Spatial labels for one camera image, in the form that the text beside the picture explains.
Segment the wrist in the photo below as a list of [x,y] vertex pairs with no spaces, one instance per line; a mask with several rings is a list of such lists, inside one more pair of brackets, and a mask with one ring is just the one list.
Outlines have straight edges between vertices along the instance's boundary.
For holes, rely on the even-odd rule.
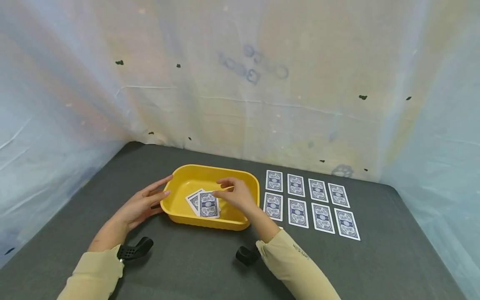
[[255,203],[248,204],[242,208],[242,212],[247,218],[255,214],[258,210],[262,211]]

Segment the right hand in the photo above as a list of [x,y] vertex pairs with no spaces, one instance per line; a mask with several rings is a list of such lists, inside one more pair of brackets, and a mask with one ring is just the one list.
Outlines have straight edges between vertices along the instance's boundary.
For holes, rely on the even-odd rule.
[[222,198],[242,212],[245,212],[250,207],[257,206],[252,194],[250,194],[250,190],[242,180],[235,177],[227,177],[218,180],[217,183],[220,184],[222,189],[230,188],[224,191],[214,191],[213,196]]

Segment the playing card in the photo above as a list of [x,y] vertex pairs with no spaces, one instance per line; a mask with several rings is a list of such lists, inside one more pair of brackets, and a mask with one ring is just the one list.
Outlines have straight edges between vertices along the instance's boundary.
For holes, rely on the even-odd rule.
[[360,240],[360,234],[353,213],[339,208],[334,208],[334,211],[338,234],[349,239]]
[[283,221],[283,196],[265,192],[264,212],[272,220]]
[[204,192],[203,189],[199,189],[198,191],[195,191],[193,193],[191,193],[190,195],[186,196],[185,197],[185,200],[187,200],[187,203],[188,205],[190,205],[190,208],[193,210],[193,212],[199,216],[200,213],[198,211],[198,200],[199,200],[199,196],[198,194],[200,192]]
[[305,197],[305,186],[303,185],[303,177],[288,174],[288,193],[290,195]]
[[283,173],[267,170],[265,189],[274,192],[283,192]]
[[312,203],[313,227],[316,230],[335,234],[330,207]]
[[350,208],[345,187],[329,183],[328,188],[330,189],[330,199],[332,199],[333,204]]
[[325,182],[321,180],[308,179],[308,185],[310,187],[310,197],[313,200],[328,203],[328,196],[325,192]]
[[219,218],[218,199],[213,196],[212,192],[199,193],[199,212],[200,216],[207,218]]
[[305,201],[288,199],[288,223],[308,228],[307,203]]

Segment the white backdrop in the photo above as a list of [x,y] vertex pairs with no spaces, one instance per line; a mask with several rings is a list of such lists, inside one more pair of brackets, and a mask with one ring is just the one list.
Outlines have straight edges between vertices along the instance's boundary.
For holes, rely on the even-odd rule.
[[2,3],[0,263],[137,140],[392,185],[477,299],[479,43],[476,0]]

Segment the wrinkled cloth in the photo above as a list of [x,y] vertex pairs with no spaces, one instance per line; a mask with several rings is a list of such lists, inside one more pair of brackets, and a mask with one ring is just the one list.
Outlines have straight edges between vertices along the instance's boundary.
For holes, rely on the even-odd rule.
[[84,253],[57,300],[108,299],[123,275],[123,263],[117,258],[119,248]]
[[265,265],[297,300],[340,300],[328,278],[284,230],[256,245]]

